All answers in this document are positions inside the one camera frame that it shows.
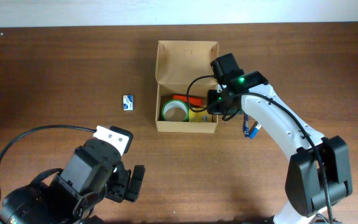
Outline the orange highlighter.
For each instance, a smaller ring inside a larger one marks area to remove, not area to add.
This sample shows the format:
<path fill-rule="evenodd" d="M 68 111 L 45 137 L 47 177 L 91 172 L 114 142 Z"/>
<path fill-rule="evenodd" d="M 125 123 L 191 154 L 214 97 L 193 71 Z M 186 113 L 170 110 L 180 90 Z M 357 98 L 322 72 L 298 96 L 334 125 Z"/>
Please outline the orange highlighter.
<path fill-rule="evenodd" d="M 201 98 L 193 97 L 193 96 L 187 97 L 186 95 L 173 95 L 172 99 L 181 100 L 184 103 L 189 103 L 191 106 L 195 106 L 195 107 L 201 107 L 203 105 L 203 100 Z"/>

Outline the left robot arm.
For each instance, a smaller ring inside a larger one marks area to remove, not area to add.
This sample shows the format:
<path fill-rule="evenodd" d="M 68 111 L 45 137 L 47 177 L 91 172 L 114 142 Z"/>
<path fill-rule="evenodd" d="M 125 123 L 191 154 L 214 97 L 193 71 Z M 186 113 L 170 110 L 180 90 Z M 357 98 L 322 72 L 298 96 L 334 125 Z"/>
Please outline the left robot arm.
<path fill-rule="evenodd" d="M 89 139 L 64 169 L 46 170 L 11 192 L 2 203 L 0 223 L 102 223 L 92 216 L 95 205 L 105 198 L 135 202 L 144 174 L 143 165 L 125 169 L 114 146 Z"/>

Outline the brown cardboard box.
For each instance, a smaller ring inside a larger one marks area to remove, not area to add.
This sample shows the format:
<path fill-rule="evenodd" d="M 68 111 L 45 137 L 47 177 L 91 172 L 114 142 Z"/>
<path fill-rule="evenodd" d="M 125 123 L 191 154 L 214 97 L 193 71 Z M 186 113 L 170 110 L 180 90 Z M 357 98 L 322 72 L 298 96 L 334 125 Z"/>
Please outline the brown cardboard box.
<path fill-rule="evenodd" d="M 215 90 L 217 82 L 212 78 L 196 78 L 213 73 L 210 63 L 219 56 L 219 44 L 216 41 L 160 40 L 157 47 L 155 79 L 157 81 L 157 101 L 155 124 L 161 133 L 214 133 L 218 126 L 218 117 L 213 116 L 212 123 L 191 123 L 164 121 L 162 108 L 173 95 L 198 97 L 206 104 L 208 90 Z"/>

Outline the yellow sticky note pad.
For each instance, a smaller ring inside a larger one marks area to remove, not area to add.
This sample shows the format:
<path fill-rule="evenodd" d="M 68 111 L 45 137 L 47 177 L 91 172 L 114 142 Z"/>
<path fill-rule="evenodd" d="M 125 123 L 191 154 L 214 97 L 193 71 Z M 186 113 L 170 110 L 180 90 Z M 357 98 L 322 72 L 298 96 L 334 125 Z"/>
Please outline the yellow sticky note pad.
<path fill-rule="evenodd" d="M 194 112 L 189 110 L 188 121 L 191 123 L 212 123 L 213 116 L 209 114 L 207 111 L 202 112 Z"/>

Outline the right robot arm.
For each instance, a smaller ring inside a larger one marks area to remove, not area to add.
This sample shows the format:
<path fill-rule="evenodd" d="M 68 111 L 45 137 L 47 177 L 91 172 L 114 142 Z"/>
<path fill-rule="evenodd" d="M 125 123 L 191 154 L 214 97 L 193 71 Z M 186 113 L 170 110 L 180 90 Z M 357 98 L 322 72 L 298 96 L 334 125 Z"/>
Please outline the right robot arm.
<path fill-rule="evenodd" d="M 223 119 L 238 113 L 253 117 L 288 159 L 288 201 L 264 223 L 334 223 L 333 205 L 353 192 L 346 142 L 304 122 L 260 72 L 245 73 L 233 54 L 216 58 L 211 68 L 221 89 L 208 92 L 208 113 Z"/>

